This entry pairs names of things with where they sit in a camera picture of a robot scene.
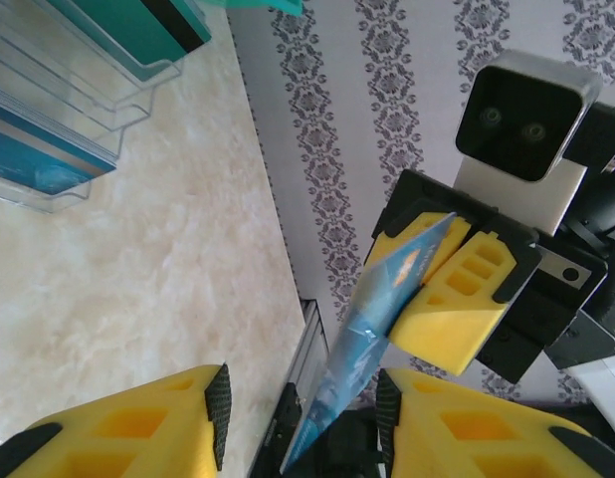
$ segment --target wall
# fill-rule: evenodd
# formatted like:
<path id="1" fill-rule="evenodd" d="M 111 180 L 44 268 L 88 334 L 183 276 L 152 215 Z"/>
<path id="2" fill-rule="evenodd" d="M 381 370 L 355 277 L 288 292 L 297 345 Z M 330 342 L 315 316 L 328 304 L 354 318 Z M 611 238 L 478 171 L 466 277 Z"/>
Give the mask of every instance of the wall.
<path id="1" fill-rule="evenodd" d="M 615 1 L 305 0 L 296 18 L 230 14 L 295 278 L 335 336 L 400 171 L 451 184 L 453 138 L 475 71 L 505 48 L 573 62 L 615 81 Z M 509 399 L 585 396 L 546 357 L 513 385 L 474 363 L 461 377 Z"/>

